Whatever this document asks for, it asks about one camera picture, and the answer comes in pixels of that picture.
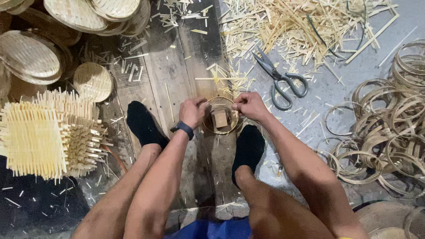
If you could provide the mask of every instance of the wristwatch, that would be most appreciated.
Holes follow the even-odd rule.
[[[174,132],[176,132],[179,129],[181,129],[184,132],[186,132],[187,135],[189,136],[189,140],[192,140],[192,138],[193,138],[193,129],[190,126],[188,126],[187,124],[183,123],[182,121],[179,121],[176,126],[174,126],[174,127],[172,127],[170,129],[170,131],[174,133]]]

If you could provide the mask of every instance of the foot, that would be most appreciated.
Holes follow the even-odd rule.
[[[164,149],[168,144],[168,139],[159,132],[146,106],[139,101],[128,105],[127,125],[142,147],[147,144],[159,144]]]
[[[247,125],[244,127],[236,140],[236,155],[232,166],[232,181],[238,188],[235,178],[236,170],[242,165],[247,165],[254,173],[263,155],[264,144],[264,138],[256,126]]]

